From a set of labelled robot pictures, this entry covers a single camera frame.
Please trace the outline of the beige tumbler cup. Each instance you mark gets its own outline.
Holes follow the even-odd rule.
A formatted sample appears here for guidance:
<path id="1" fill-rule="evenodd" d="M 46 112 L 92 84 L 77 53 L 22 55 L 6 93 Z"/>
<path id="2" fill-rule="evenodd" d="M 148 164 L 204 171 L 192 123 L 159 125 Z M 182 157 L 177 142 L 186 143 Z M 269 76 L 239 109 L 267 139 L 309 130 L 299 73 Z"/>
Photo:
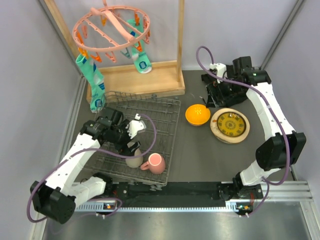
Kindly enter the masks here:
<path id="1" fill-rule="evenodd" d="M 140 154 L 141 154 L 141 150 L 138 148 L 134 152 L 134 158 L 126 158 L 125 159 L 126 165 L 130 168 L 139 168 L 144 161 L 144 158 L 142 156 L 140 156 Z"/>

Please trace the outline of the yellow ribbed bowl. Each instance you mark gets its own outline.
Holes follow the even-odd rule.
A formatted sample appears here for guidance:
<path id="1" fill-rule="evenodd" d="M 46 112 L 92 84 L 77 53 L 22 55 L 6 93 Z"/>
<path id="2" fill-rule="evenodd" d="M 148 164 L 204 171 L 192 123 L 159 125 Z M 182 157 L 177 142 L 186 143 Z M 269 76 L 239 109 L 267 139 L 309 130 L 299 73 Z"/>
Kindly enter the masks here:
<path id="1" fill-rule="evenodd" d="M 203 104 L 193 104 L 185 111 L 185 118 L 188 122 L 204 123 L 211 117 L 211 111 Z"/>

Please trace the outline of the pink mug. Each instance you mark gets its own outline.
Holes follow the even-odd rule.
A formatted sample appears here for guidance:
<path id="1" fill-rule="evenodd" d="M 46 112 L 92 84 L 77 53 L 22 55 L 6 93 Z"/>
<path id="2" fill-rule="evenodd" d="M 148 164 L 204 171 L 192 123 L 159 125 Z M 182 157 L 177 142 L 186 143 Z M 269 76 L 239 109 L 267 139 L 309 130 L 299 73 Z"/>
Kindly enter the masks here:
<path id="1" fill-rule="evenodd" d="M 166 169 L 164 157 L 159 153 L 152 153 L 148 160 L 140 166 L 142 171 L 149 170 L 155 175 L 162 174 Z"/>

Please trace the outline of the yellow patterned small plate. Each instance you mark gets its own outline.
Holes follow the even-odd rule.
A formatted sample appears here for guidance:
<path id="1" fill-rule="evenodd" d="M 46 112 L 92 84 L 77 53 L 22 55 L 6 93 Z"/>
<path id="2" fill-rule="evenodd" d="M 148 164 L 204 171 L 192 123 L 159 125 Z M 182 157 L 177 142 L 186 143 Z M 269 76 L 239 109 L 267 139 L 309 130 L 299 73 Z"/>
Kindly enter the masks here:
<path id="1" fill-rule="evenodd" d="M 222 134 L 235 138 L 244 134 L 247 126 L 242 116 L 228 111 L 217 118 L 217 127 Z"/>

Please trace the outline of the beige bird plate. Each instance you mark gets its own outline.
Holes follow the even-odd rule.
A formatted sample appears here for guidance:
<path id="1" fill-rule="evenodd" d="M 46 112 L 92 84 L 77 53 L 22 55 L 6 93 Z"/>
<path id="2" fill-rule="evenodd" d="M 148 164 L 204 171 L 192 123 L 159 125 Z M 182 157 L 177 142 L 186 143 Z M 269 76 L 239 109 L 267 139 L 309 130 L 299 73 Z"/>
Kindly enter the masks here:
<path id="1" fill-rule="evenodd" d="M 246 130 L 245 130 L 244 134 L 237 136 L 237 137 L 230 137 L 230 136 L 224 135 L 223 133 L 221 133 L 219 131 L 218 126 L 217 126 L 217 119 L 221 114 L 226 113 L 226 112 L 234 112 L 244 118 L 245 123 L 246 123 Z M 243 142 L 248 137 L 249 132 L 250 132 L 250 128 L 251 128 L 251 126 L 250 126 L 250 122 L 249 122 L 248 118 L 240 111 L 232 109 L 232 108 L 219 109 L 218 111 L 216 111 L 212 115 L 211 120 L 210 120 L 211 132 L 214 134 L 214 136 L 217 139 L 219 139 L 221 142 L 226 143 L 226 144 L 238 144 L 238 143 Z"/>

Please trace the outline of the white orange patterned bowl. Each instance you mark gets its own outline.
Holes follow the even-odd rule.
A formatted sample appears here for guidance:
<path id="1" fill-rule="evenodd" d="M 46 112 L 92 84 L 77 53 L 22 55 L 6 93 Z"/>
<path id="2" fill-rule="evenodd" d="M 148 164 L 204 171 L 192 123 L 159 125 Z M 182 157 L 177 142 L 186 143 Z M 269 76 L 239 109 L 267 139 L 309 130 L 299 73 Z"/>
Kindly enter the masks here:
<path id="1" fill-rule="evenodd" d="M 200 122 L 200 123 L 188 122 L 188 123 L 191 124 L 192 126 L 199 127 L 206 124 L 207 122 Z"/>

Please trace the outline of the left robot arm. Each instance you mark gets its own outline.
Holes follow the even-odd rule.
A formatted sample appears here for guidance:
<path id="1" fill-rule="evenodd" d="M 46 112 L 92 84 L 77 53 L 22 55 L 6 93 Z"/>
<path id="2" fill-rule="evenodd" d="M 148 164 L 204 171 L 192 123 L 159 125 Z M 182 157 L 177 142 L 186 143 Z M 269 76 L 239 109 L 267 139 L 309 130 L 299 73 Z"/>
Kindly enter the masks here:
<path id="1" fill-rule="evenodd" d="M 74 182 L 91 156 L 100 150 L 104 143 L 111 143 L 116 149 L 114 156 L 132 158 L 140 147 L 140 142 L 129 146 L 129 142 L 146 129 L 139 114 L 133 120 L 124 118 L 121 111 L 106 108 L 105 115 L 88 120 L 82 126 L 70 150 L 57 168 L 41 181 L 30 187 L 28 206 L 45 217 L 60 224 L 66 223 L 76 207 L 96 196 L 109 198 L 114 191 L 101 175 L 74 185 Z"/>

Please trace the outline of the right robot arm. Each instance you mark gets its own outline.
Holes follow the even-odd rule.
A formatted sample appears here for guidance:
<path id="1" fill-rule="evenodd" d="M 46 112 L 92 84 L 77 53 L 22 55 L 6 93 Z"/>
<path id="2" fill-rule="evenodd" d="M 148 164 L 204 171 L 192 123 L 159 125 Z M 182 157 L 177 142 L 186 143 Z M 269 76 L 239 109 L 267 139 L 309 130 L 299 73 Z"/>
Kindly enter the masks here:
<path id="1" fill-rule="evenodd" d="M 281 169 L 288 171 L 300 156 L 306 136 L 288 122 L 275 97 L 272 81 L 265 70 L 255 69 L 249 56 L 233 60 L 231 65 L 211 63 L 210 73 L 201 79 L 206 84 L 207 108 L 216 108 L 210 120 L 212 133 L 222 142 L 236 144 L 249 134 L 248 118 L 233 109 L 234 105 L 250 100 L 261 122 L 264 143 L 255 151 L 255 160 L 238 172 L 232 184 L 217 188 L 224 200 L 247 198 L 258 193 L 261 181 Z"/>

